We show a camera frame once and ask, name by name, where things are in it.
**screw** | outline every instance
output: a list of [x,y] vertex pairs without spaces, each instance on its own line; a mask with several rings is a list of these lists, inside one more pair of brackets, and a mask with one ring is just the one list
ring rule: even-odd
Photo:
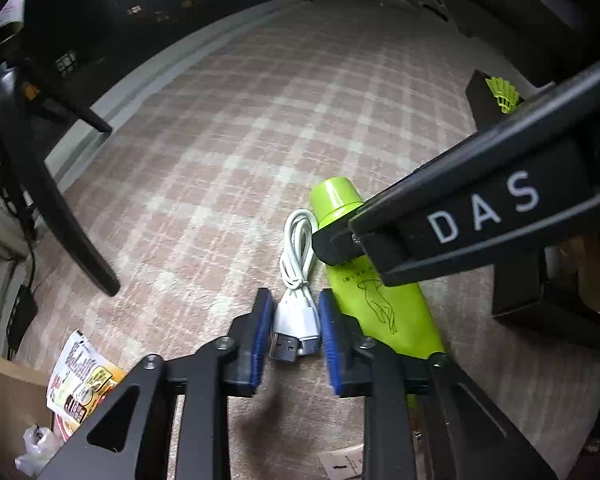
[[369,348],[373,348],[376,346],[376,340],[368,335],[365,335],[359,342],[358,346],[362,349],[368,350]]
[[158,356],[155,354],[148,355],[146,357],[146,362],[144,363],[144,368],[147,370],[153,370],[155,368],[155,361]]
[[216,339],[216,348],[218,350],[228,350],[234,345],[235,341],[229,336],[224,335]]

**checkered carpet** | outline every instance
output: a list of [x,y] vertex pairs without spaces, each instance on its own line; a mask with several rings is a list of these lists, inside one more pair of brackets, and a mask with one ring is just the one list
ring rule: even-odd
[[[448,25],[373,0],[324,0],[206,57],[120,128],[66,197],[122,289],[108,298],[46,235],[40,313],[17,360],[50,371],[80,328],[129,369],[222,335],[256,288],[279,298],[286,216],[349,177],[366,198],[474,130],[473,70],[515,77]],[[317,266],[314,292],[326,284]],[[493,322],[491,270],[422,284],[445,345],[563,477],[600,403],[600,354]],[[324,362],[267,364],[230,401],[237,479],[315,479],[315,453],[362,440],[362,400],[333,397]]]

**yellow packaging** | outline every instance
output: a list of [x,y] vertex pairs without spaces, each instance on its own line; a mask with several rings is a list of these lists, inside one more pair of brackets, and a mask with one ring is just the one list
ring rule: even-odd
[[46,406],[71,426],[79,425],[124,376],[76,330],[64,344],[51,374]]

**yellow-green shuttlecock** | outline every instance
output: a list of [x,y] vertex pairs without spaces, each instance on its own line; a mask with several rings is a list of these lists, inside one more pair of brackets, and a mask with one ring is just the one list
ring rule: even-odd
[[508,114],[516,109],[520,94],[516,91],[515,86],[501,77],[490,77],[485,79],[485,82],[498,101],[503,114]]

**black metal bracket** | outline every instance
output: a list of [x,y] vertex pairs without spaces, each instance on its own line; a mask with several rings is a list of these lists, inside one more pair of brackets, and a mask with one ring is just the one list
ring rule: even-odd
[[600,351],[600,314],[583,303],[575,274],[568,288],[549,279],[544,251],[513,256],[494,266],[491,315],[511,326]]
[[249,314],[195,354],[144,357],[44,468],[41,480],[166,478],[171,427],[184,395],[176,479],[229,480],[227,397],[251,397],[262,377],[275,303],[260,288]]
[[451,357],[423,360],[396,354],[364,336],[358,320],[341,314],[330,289],[318,311],[334,392],[365,397],[368,480],[415,479],[406,396],[416,395],[434,480],[548,480],[555,474],[513,423]]

